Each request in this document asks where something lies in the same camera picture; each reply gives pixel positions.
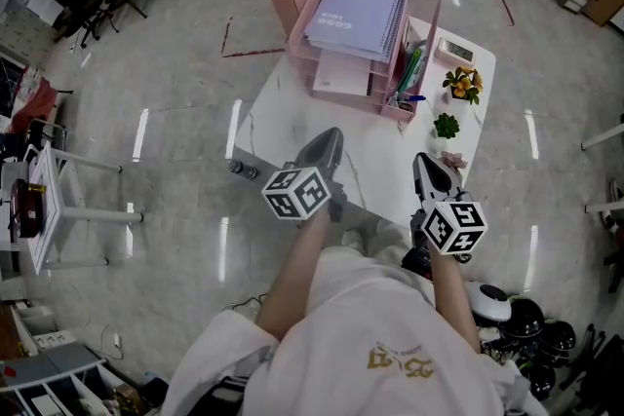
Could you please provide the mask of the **person's white shoe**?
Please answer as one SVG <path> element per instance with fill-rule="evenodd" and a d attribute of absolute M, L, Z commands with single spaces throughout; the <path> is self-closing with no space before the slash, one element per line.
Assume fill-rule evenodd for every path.
<path fill-rule="evenodd" d="M 360 253 L 365 252 L 364 237 L 358 229 L 345 231 L 341 237 L 341 244 Z"/>

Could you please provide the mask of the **green pens bundle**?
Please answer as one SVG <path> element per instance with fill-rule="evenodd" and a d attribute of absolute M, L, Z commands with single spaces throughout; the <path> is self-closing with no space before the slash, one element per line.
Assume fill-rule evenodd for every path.
<path fill-rule="evenodd" d="M 420 66 L 426 58 L 426 43 L 419 44 L 409 55 L 408 63 L 404 69 L 398 87 L 395 91 L 395 97 L 399 97 L 409 88 L 413 87 L 418 81 Z"/>

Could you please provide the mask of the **purple spiral notebook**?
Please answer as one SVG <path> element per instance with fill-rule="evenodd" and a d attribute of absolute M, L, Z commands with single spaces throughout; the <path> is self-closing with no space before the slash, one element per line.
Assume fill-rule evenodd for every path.
<path fill-rule="evenodd" d="M 310 45 L 387 63 L 404 0 L 321 0 L 304 29 Z"/>

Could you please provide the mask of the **green succulent potted plant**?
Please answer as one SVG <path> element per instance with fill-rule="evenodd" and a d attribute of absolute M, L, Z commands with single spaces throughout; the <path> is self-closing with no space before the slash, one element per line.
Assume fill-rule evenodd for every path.
<path fill-rule="evenodd" d="M 460 132 L 457 119 L 448 113 L 440 113 L 434 120 L 434 136 L 440 139 L 453 139 Z"/>

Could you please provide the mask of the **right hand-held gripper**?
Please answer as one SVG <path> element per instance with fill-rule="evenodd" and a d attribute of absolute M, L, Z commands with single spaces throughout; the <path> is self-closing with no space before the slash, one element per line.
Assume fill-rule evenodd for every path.
<path fill-rule="evenodd" d="M 468 262 L 488 230 L 481 204 L 463 189 L 460 174 L 430 153 L 418 153 L 412 170 L 420 202 L 410 221 L 412 245 Z"/>

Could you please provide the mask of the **small white side table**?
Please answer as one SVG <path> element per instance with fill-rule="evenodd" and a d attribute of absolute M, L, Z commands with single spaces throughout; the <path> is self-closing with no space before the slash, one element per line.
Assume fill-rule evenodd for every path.
<path fill-rule="evenodd" d="M 123 170 L 119 165 L 58 150 L 49 144 L 38 153 L 29 181 L 45 187 L 43 225 L 39 233 L 28 240 L 30 257 L 37 274 L 42 271 L 104 267 L 109 264 L 106 258 L 52 261 L 50 255 L 57 249 L 56 236 L 63 222 L 95 221 L 128 225 L 140 223 L 144 219 L 140 212 L 88 208 L 77 174 L 79 165 L 115 173 Z"/>

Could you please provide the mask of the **orange flower potted plant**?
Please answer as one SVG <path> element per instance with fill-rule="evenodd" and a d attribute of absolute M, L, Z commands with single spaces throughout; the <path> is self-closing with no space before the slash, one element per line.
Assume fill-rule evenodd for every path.
<path fill-rule="evenodd" d="M 443 88 L 448 90 L 450 99 L 479 105 L 484 90 L 483 78 L 476 68 L 456 67 L 446 73 Z"/>

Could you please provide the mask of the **dark red bag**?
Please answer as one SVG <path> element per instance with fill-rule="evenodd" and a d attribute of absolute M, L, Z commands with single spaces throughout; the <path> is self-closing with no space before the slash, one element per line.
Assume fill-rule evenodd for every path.
<path fill-rule="evenodd" d="M 9 230 L 13 240 L 36 237 L 43 227 L 46 187 L 17 179 L 11 190 Z"/>

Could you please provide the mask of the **person's light trousers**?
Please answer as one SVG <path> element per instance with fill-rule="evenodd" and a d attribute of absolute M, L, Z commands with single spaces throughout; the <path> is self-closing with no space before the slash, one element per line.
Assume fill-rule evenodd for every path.
<path fill-rule="evenodd" d="M 383 218 L 377 221 L 365 242 L 366 256 L 399 268 L 411 249 L 410 230 Z"/>

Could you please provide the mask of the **pink succulent potted plant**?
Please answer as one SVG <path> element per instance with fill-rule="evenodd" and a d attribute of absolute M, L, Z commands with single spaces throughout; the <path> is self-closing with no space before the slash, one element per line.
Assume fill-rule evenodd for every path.
<path fill-rule="evenodd" d="M 455 171 L 464 170 L 467 168 L 468 163 L 463 159 L 461 153 L 451 153 L 449 151 L 443 151 L 441 153 L 440 160 L 450 169 Z"/>

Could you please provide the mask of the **pile of black helmets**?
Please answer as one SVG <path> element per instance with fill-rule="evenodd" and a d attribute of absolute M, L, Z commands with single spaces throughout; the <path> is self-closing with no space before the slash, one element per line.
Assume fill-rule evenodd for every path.
<path fill-rule="evenodd" d="M 500 337 L 490 351 L 500 361 L 512 359 L 530 383 L 530 391 L 546 400 L 555 388 L 556 369 L 563 367 L 576 346 L 576 334 L 566 321 L 547 319 L 540 306 L 522 295 L 510 298 L 511 317 L 498 326 Z"/>

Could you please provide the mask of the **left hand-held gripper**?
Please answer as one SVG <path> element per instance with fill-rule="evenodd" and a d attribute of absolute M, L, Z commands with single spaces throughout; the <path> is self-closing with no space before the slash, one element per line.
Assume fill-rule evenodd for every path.
<path fill-rule="evenodd" d="M 342 131 L 329 128 L 272 174 L 261 194 L 278 219 L 302 222 L 327 208 L 332 222 L 341 220 L 347 197 L 334 174 L 342 160 L 343 144 Z"/>

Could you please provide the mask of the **pink desk organizer tray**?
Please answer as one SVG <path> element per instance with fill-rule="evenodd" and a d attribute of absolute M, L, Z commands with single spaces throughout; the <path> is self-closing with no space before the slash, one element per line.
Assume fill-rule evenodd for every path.
<path fill-rule="evenodd" d="M 307 0 L 288 38 L 287 53 L 296 67 L 302 84 L 312 96 L 350 108 L 386 116 L 400 122 L 410 122 L 415 115 L 416 102 L 389 105 L 388 100 L 402 77 L 410 54 L 421 43 L 426 43 L 426 58 L 420 66 L 417 83 L 400 97 L 418 95 L 430 57 L 435 49 L 435 35 L 442 0 L 404 0 L 396 36 L 387 63 L 370 60 L 370 86 L 366 96 L 341 95 L 313 90 L 313 83 L 322 51 L 308 42 L 304 29 L 312 19 L 321 0 Z"/>

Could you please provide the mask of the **white helmet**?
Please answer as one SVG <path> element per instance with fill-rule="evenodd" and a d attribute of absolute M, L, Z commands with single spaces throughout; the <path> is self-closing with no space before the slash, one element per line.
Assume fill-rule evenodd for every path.
<path fill-rule="evenodd" d="M 506 322 L 511 319 L 511 301 L 502 289 L 474 281 L 466 282 L 465 287 L 474 314 L 494 322 Z"/>

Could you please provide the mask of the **white digital clock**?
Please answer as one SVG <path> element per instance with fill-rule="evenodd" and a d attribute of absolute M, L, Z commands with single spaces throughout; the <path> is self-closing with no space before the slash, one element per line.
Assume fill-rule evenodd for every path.
<path fill-rule="evenodd" d="M 435 58 L 449 65 L 469 68 L 472 68 L 476 61 L 476 56 L 472 51 L 445 37 L 439 40 L 435 49 Z"/>

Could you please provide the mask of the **pink paper pad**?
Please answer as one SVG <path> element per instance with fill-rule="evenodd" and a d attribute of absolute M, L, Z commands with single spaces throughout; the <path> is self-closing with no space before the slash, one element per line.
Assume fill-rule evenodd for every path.
<path fill-rule="evenodd" d="M 332 51 L 322 51 L 313 90 L 341 95 L 369 94 L 371 61 Z"/>

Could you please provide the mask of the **person's left forearm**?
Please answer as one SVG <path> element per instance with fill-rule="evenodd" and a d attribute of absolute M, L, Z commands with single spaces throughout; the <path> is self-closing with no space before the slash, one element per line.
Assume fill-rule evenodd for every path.
<path fill-rule="evenodd" d="M 259 309 L 256 325 L 277 341 L 304 317 L 330 222 L 328 208 L 323 207 L 303 224 Z"/>

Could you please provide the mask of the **person's right forearm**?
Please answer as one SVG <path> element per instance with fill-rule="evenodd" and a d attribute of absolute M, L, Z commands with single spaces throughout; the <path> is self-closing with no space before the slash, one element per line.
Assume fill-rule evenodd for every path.
<path fill-rule="evenodd" d="M 470 307 L 460 264 L 428 246 L 435 305 L 438 313 L 477 353 L 482 352 L 478 328 Z"/>

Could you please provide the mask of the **person's white shirt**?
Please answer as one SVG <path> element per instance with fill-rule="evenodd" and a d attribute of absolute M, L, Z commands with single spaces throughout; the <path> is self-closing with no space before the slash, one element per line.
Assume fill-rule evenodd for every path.
<path fill-rule="evenodd" d="M 548 416 L 514 367 L 476 353 L 407 272 L 325 249 L 303 319 L 283 339 L 227 310 L 175 372 L 162 416 L 190 416 L 227 377 L 240 416 Z"/>

